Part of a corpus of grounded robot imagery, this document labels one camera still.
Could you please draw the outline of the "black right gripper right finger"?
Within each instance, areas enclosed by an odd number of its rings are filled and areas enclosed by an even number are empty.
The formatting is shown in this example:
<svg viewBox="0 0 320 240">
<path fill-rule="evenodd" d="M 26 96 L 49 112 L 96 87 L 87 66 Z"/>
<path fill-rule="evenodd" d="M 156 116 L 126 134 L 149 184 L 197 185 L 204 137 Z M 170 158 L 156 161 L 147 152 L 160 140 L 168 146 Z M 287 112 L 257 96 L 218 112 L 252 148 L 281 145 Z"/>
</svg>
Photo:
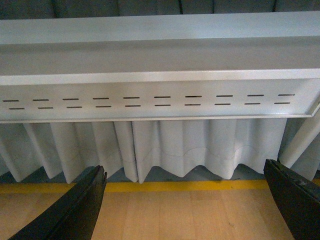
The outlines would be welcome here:
<svg viewBox="0 0 320 240">
<path fill-rule="evenodd" d="M 320 238 L 320 187 L 273 159 L 264 176 L 272 197 L 296 240 Z"/>
</svg>

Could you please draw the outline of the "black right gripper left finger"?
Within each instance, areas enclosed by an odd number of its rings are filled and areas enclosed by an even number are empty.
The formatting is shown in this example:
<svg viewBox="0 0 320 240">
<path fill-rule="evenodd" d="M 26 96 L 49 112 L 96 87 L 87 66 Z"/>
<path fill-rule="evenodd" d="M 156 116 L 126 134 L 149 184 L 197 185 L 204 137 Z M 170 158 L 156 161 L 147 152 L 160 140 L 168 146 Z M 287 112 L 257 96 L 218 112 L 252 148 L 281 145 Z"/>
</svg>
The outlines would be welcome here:
<svg viewBox="0 0 320 240">
<path fill-rule="evenodd" d="M 67 191 L 11 240 L 90 240 L 101 209 L 107 173 L 101 165 Z"/>
</svg>

